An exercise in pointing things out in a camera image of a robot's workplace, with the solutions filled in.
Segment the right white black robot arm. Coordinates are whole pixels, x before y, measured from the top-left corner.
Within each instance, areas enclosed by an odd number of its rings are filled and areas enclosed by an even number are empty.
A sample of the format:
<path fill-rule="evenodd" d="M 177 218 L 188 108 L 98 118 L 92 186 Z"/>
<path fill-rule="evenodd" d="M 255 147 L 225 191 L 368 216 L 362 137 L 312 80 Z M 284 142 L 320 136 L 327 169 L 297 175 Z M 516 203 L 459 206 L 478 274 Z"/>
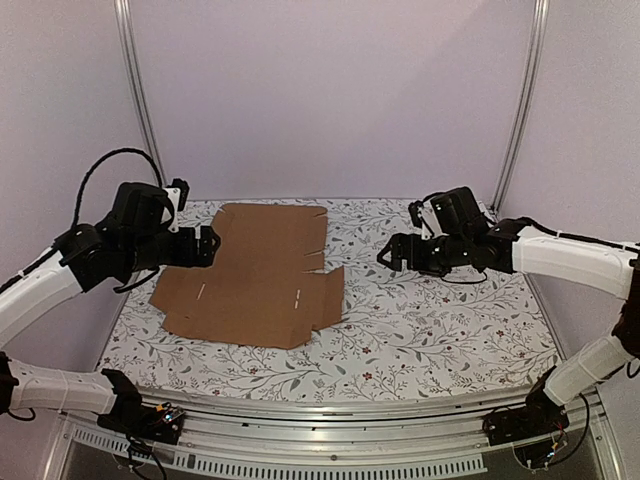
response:
<path fill-rule="evenodd" d="M 392 271 L 443 278 L 471 266 L 537 274 L 593 287 L 623 300 L 612 331 L 545 373 L 517 415 L 517 427 L 537 436 L 585 389 L 639 356 L 639 249 L 551 230 L 529 217 L 491 222 L 471 189 L 437 192 L 409 206 L 414 234 L 394 234 L 377 255 Z"/>

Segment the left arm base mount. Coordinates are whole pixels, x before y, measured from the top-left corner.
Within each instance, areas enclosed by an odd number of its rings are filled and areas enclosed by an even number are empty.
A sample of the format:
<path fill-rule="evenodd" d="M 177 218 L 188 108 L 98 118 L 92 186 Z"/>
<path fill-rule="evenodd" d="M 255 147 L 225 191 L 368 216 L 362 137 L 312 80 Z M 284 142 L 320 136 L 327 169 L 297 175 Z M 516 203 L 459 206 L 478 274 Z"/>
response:
<path fill-rule="evenodd" d="M 109 413 L 99 414 L 99 427 L 140 440 L 176 445 L 181 436 L 186 411 L 165 402 L 146 406 L 134 401 L 117 402 Z"/>

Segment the brown cardboard box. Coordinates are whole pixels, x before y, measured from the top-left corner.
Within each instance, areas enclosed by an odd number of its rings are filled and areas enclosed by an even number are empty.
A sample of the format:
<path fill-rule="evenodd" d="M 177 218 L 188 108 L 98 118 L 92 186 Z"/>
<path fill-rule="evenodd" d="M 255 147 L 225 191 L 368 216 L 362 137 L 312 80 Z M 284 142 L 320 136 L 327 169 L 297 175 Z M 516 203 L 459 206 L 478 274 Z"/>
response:
<path fill-rule="evenodd" d="M 179 337 L 293 349 L 339 323 L 344 270 L 324 270 L 327 210 L 226 203 L 212 227 L 221 245 L 208 268 L 168 267 L 150 303 Z"/>

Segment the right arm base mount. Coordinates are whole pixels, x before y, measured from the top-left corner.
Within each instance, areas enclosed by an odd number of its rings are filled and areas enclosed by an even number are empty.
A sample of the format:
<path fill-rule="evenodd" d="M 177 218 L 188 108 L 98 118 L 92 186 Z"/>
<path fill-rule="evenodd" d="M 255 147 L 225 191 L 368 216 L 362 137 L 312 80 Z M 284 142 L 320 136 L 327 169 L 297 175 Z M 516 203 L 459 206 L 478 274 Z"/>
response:
<path fill-rule="evenodd" d="M 546 415 L 527 406 L 496 408 L 482 420 L 490 446 L 511 444 L 516 460 L 526 469 L 546 469 L 564 440 L 569 418 L 563 409 Z"/>

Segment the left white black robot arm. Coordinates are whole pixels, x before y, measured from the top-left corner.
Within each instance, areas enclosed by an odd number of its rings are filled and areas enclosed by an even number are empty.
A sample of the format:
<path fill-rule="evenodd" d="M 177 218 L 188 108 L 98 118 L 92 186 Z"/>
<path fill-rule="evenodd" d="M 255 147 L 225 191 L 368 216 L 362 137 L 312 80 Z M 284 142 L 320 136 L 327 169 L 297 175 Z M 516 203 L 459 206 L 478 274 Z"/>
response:
<path fill-rule="evenodd" d="M 95 225 L 74 224 L 31 265 L 1 289 L 1 342 L 8 344 L 44 314 L 102 282 L 119 281 L 116 292 L 133 289 L 140 271 L 165 266 L 212 265 L 221 239 L 210 226 L 181 227 L 188 184 L 168 187 L 125 182 L 111 210 Z M 1 411 L 26 409 L 109 414 L 128 434 L 148 426 L 137 388 L 119 371 L 78 373 L 41 368 L 1 357 Z"/>

